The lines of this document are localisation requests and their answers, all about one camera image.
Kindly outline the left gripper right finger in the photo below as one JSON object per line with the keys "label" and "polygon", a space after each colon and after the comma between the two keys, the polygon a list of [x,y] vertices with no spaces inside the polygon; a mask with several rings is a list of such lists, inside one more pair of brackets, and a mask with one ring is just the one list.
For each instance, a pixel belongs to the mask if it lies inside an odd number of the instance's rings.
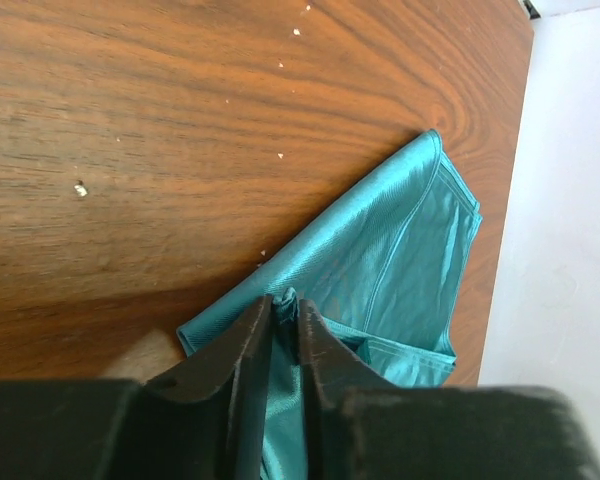
{"label": "left gripper right finger", "polygon": [[310,479],[600,479],[568,399],[542,387],[398,388],[299,303]]}

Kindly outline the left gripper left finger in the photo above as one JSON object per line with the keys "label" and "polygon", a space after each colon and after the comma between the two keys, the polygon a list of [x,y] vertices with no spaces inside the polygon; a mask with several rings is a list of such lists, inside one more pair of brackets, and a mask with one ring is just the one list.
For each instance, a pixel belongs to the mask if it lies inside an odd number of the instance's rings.
{"label": "left gripper left finger", "polygon": [[146,383],[0,381],[0,479],[255,479],[272,300]]}

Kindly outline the teal cloth napkin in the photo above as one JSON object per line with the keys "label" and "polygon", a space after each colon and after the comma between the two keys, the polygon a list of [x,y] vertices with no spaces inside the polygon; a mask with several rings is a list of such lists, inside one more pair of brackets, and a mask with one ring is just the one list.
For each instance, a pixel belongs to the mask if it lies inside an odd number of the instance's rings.
{"label": "teal cloth napkin", "polygon": [[258,297],[273,297],[263,479],[308,473],[301,370],[291,329],[313,301],[329,331],[402,387],[438,387],[453,372],[451,317],[480,206],[440,135],[420,134],[360,180],[210,307],[179,327],[193,354]]}

